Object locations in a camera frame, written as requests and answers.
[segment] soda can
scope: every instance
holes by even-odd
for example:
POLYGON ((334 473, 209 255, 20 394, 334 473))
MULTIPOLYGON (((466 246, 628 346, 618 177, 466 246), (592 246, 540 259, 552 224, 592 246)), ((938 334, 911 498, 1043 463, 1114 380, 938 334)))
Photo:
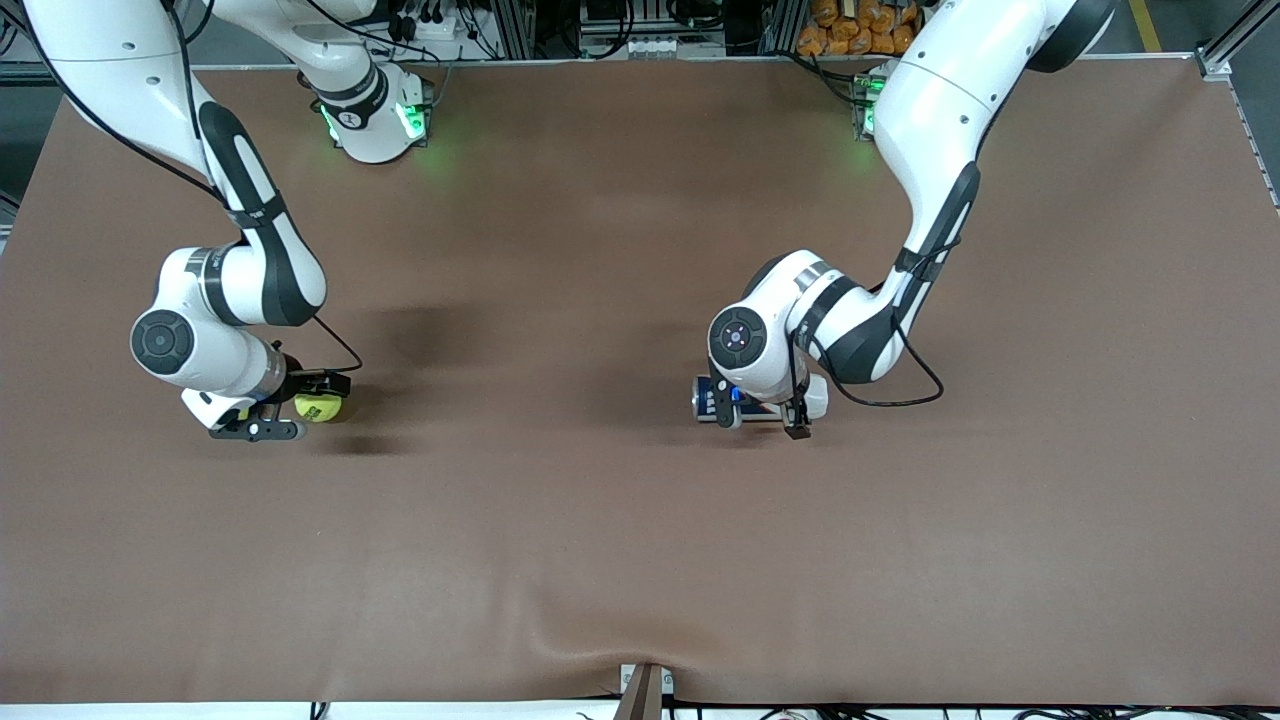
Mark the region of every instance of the soda can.
MULTIPOLYGON (((760 404, 742 404, 744 423, 760 423, 764 420, 781 420, 782 416, 760 404)), ((712 379, 708 375, 694 378, 694 419, 699 423, 716 421, 716 396, 712 392, 712 379)))

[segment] cable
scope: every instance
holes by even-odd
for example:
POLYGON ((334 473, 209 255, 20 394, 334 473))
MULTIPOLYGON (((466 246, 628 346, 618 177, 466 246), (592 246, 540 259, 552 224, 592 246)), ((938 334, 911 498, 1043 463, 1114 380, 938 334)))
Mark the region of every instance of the cable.
POLYGON ((667 0, 667 14, 671 19, 687 27, 689 29, 714 29, 724 24, 724 10, 721 5, 717 5, 716 15, 712 18, 692 18, 685 17, 676 12, 676 4, 678 0, 667 0))
POLYGON ((817 58, 817 55, 813 58, 813 69, 818 74, 818 77, 822 78, 822 83, 827 86, 827 90, 829 90, 831 94, 835 95, 836 97, 840 97, 841 100, 844 100, 845 102, 847 102, 850 108, 859 108, 859 106, 860 108, 870 108, 872 106, 872 102, 869 102, 867 100, 856 100, 856 99, 850 97, 850 96, 845 95, 844 92, 841 92, 841 90, 832 83, 832 79, 829 77, 827 77, 826 70, 823 70, 822 68, 818 67, 818 58, 817 58))
POLYGON ((0 55, 4 55, 5 53, 13 49, 13 44, 18 40, 18 35, 19 35, 18 26, 10 23, 9 18, 5 18, 4 31, 0 32, 0 42, 4 42, 4 47, 0 47, 0 55), (13 35, 9 35, 10 29, 13 31, 13 35), (5 42, 4 40, 5 35, 9 35, 8 42, 5 42))
MULTIPOLYGON (((462 47, 458 47, 458 60, 461 59, 462 59, 462 47)), ((444 81, 440 82, 440 91, 436 92, 435 99, 431 100, 433 110, 439 108, 440 102, 444 101, 444 91, 449 88, 449 78, 453 77, 453 67, 458 64, 458 60, 453 60, 452 63, 449 63, 448 69, 444 70, 444 81)))
POLYGON ((195 41, 197 37, 200 37, 200 33, 205 32, 205 26, 209 24, 209 18, 211 18, 212 15, 214 15, 214 0, 205 0, 205 15, 200 18, 200 23, 196 26, 196 29, 191 31, 191 35, 182 38, 182 41, 189 44, 195 41))
POLYGON ((31 45, 32 45, 32 47, 36 49, 36 54, 40 55, 40 59, 44 60, 45 65, 49 68, 49 74, 52 76, 54 82, 58 83, 58 87, 60 87, 63 90, 63 92, 67 95, 67 99, 72 101, 72 105, 76 105, 76 108, 81 113, 83 113, 86 118, 88 118, 91 122, 93 122, 93 124, 96 124, 97 127, 100 127, 102 129, 102 132, 105 132, 106 135, 114 137, 118 142, 120 142, 122 145, 124 145, 129 150, 137 152, 138 155, 146 158, 148 161, 151 161, 151 163, 156 164, 156 165, 164 168, 165 170, 169 170, 174 176, 182 178, 184 182, 191 183, 191 186, 193 186, 196 188, 200 188, 201 192, 209 195, 210 197, 212 197, 214 200, 216 200, 219 205, 223 205, 225 208, 225 204, 223 202, 221 193, 219 193, 215 188, 212 188, 212 187, 210 187, 210 186, 207 186, 207 184, 197 181, 196 178, 188 176, 187 173, 179 170, 174 165, 172 165, 168 161, 163 160, 156 154, 151 152, 150 150, 146 150, 146 149, 141 147, 140 145, 137 145, 132 140, 129 140, 129 138, 124 137, 123 135, 120 135, 115 128, 113 128, 111 126, 106 124, 106 122, 104 122, 102 118, 100 118, 97 115, 97 113, 95 113, 93 110, 91 110, 88 108, 88 105, 86 105, 84 101, 81 100, 78 95, 76 95, 76 92, 63 81, 61 76, 58 74, 58 70, 54 69, 54 63, 49 59, 49 55, 45 54, 45 47, 40 44, 40 38, 36 36, 36 33, 35 32, 28 32, 27 37, 31 38, 31 45))
POLYGON ((570 40, 568 28, 572 28, 573 26, 577 26, 579 31, 581 31, 582 23, 581 23, 580 19, 575 19, 575 18, 570 17, 568 18, 568 23, 567 23, 568 27, 566 27, 566 22, 564 22, 566 13, 564 13, 564 9, 566 9, 566 6, 567 8, 572 8, 573 3, 571 0, 562 0, 562 3, 561 3, 561 31, 559 31, 561 41, 563 41, 564 46, 568 47, 573 53, 573 56, 579 58, 579 59, 604 60, 607 58, 612 58, 620 50, 622 50, 623 47, 627 46, 627 41, 631 40, 632 31, 635 31, 635 26, 636 26, 636 9, 631 4, 631 1, 632 0, 618 0, 618 4, 620 4, 620 8, 618 8, 618 36, 616 38, 613 38, 612 41, 609 41, 609 49, 608 50, 605 50, 600 55, 593 55, 590 53, 582 51, 582 49, 579 46, 577 42, 573 42, 572 40, 570 40))
POLYGON ((787 50, 773 50, 773 51, 768 53, 768 55, 777 56, 777 58, 786 58, 787 60, 791 60, 792 63, 795 63, 795 64, 800 65, 801 68, 804 68, 806 72, 820 73, 820 74, 824 74, 826 77, 828 77, 831 79, 838 79, 838 81, 842 81, 842 82, 852 82, 854 77, 856 77, 856 76, 851 76, 851 74, 844 74, 844 73, 837 73, 837 72, 822 69, 822 67, 818 65, 818 63, 817 63, 817 59, 818 59, 817 56, 814 56, 814 64, 810 65, 808 63, 808 60, 805 60, 804 55, 797 55, 797 54, 787 51, 787 50))
MULTIPOLYGON (((911 269, 908 270, 906 274, 914 275, 915 272, 923 268, 925 263, 933 260, 934 258, 942 255, 943 252, 954 250, 957 245, 960 245, 960 241, 961 238, 956 237, 955 242, 943 245, 942 247, 938 247, 932 252, 922 255, 920 259, 916 260, 914 265, 911 265, 911 269)), ((858 397, 856 395, 849 392, 849 389, 845 388, 844 383, 841 383, 840 379, 836 377, 835 368, 831 366, 831 360, 827 356, 827 348, 823 347, 817 338, 810 341, 813 342, 814 347, 818 348, 818 364, 827 370, 828 375, 831 375, 832 384, 836 386, 836 389, 840 391, 840 395, 844 395, 846 398, 856 402, 858 405, 864 405, 867 407, 911 407, 914 405, 924 405, 927 402, 933 402, 934 400, 942 397, 942 393, 946 392, 946 386, 942 384, 942 378, 940 378, 938 374, 933 372, 933 368, 931 368, 929 364, 924 361, 924 357, 920 357, 920 354, 915 351, 915 346, 913 346, 911 341, 908 340, 906 332, 902 329, 901 319, 897 316, 897 310, 899 307, 893 306, 892 311, 888 314, 890 325, 893 329, 893 333, 896 333, 899 337, 902 338, 902 346, 911 355, 911 359, 915 360, 915 364, 919 365, 922 370, 924 370, 924 374, 928 375, 931 380, 933 380, 934 386, 933 395, 916 397, 913 400, 865 400, 858 397)), ((791 341, 795 342, 794 333, 791 341)), ((872 720, 882 720, 865 711, 863 712, 863 715, 870 717, 872 720)), ((1043 710, 1027 710, 1019 714, 1014 720, 1028 720, 1029 717, 1034 716, 1048 717, 1050 720, 1073 720, 1075 717, 1079 717, 1079 716, 1051 715, 1046 714, 1043 710)))
POLYGON ((9 24, 17 27, 18 29, 20 29, 22 32, 24 32, 27 35, 31 35, 31 28, 27 27, 27 23, 19 20, 18 15, 14 15, 9 10, 6 10, 4 5, 0 5, 0 14, 3 14, 5 17, 5 20, 8 20, 9 24))
POLYGON ((365 32, 362 29, 352 27, 349 23, 344 23, 344 22, 339 20, 337 17, 334 17, 332 13, 329 13, 329 10, 325 10, 324 8, 321 8, 316 3, 316 0, 307 0, 307 5, 311 5, 312 8, 315 8, 315 10, 317 13, 320 13, 321 15, 324 15, 329 22, 332 22, 333 24, 335 24, 335 26, 346 29, 347 32, 352 32, 355 35, 358 35, 360 37, 374 40, 376 42, 381 42, 383 45, 390 45, 393 47, 403 47, 404 50, 412 50, 413 53, 421 53, 424 60, 426 58, 431 58, 431 60, 434 60, 436 63, 442 61, 440 58, 439 58, 439 55, 436 55, 435 53, 431 53, 430 50, 428 50, 425 47, 413 47, 412 45, 404 45, 403 42, 396 42, 394 40, 388 40, 385 37, 378 37, 374 33, 365 32))
MULTIPOLYGON (((206 8, 212 8, 214 0, 209 0, 206 8)), ((196 91, 191 86, 191 55, 187 54, 187 41, 183 38, 182 20, 178 18, 178 12, 174 5, 169 5, 169 20, 173 22, 173 29, 178 33, 178 49, 182 55, 182 86, 187 92, 187 111, 191 114, 191 129, 196 133, 196 140, 202 140, 204 136, 200 133, 200 118, 196 117, 196 91)))
POLYGON ((351 346, 347 345, 347 341, 342 340, 340 334, 333 332, 333 328, 329 327, 329 323, 325 323, 324 320, 321 320, 320 315, 312 315, 311 319, 315 320, 316 324, 319 324, 321 328, 324 328, 324 332, 329 333, 329 337, 332 337, 333 340, 338 341, 338 345, 340 345, 342 348, 346 350, 347 354, 351 355, 356 360, 355 365, 348 365, 346 368, 325 368, 324 370, 326 373, 352 373, 352 372, 358 370, 358 369, 361 369, 361 368, 365 366, 365 361, 361 360, 360 354, 356 352, 355 350, 352 350, 351 346))
POLYGON ((480 46, 480 50, 483 50, 490 60, 500 60, 502 56, 498 54, 498 50, 494 49, 494 46, 489 44, 489 38, 485 37, 484 28, 480 26, 480 18, 476 15, 476 9, 471 6, 471 3, 468 0, 460 0, 457 8, 458 19, 461 19, 463 27, 467 28, 467 36, 470 37, 474 32, 476 35, 476 45, 480 46), (467 19, 467 14, 471 15, 471 19, 467 19))

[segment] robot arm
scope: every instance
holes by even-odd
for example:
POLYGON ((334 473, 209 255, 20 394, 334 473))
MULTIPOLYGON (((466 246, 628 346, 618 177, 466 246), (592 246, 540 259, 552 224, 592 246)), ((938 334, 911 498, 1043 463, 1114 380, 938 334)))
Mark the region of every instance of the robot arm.
MULTIPOLYGON (((257 439, 250 436, 259 430, 239 428, 241 411, 335 378, 302 375, 296 360, 241 325, 310 320, 325 300, 320 264, 243 126, 186 69, 182 40, 157 0, 28 0, 27 14, 82 114, 193 168, 239 227, 234 242, 169 255, 131 346, 142 368, 184 388, 183 401, 215 437, 257 439)), ((301 434, 287 421, 252 427, 280 439, 301 434)))
POLYGON ((320 99, 329 132, 348 155, 361 163, 387 163, 425 141, 431 87, 392 63, 374 63, 360 37, 334 22, 364 18, 375 5, 376 0, 218 0, 212 12, 298 65, 320 99))
POLYGON ((978 192, 978 149, 1024 67, 1057 70, 1106 29, 1115 0, 942 3, 876 104, 876 142, 911 204, 911 229, 873 292, 808 250, 769 261, 708 332, 717 420, 780 404, 808 437, 813 357, 840 384, 870 383, 905 347, 978 192))

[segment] yellow tennis ball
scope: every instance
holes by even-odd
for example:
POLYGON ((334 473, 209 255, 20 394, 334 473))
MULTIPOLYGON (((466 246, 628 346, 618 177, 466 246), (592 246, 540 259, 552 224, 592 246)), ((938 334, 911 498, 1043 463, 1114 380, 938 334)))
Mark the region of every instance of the yellow tennis ball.
POLYGON ((342 398, 337 395, 297 395, 293 407, 298 415, 310 423, 328 423, 342 410, 342 398))

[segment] yellow floor line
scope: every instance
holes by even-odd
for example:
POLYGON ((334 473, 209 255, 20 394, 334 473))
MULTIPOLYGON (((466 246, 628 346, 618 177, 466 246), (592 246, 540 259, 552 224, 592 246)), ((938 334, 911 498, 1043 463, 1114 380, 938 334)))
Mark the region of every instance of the yellow floor line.
POLYGON ((1138 23, 1138 37, 1142 38, 1142 49, 1147 53, 1161 53, 1160 36, 1156 35, 1156 24, 1151 22, 1151 10, 1147 9, 1147 0, 1129 0, 1129 9, 1133 10, 1133 19, 1138 23))

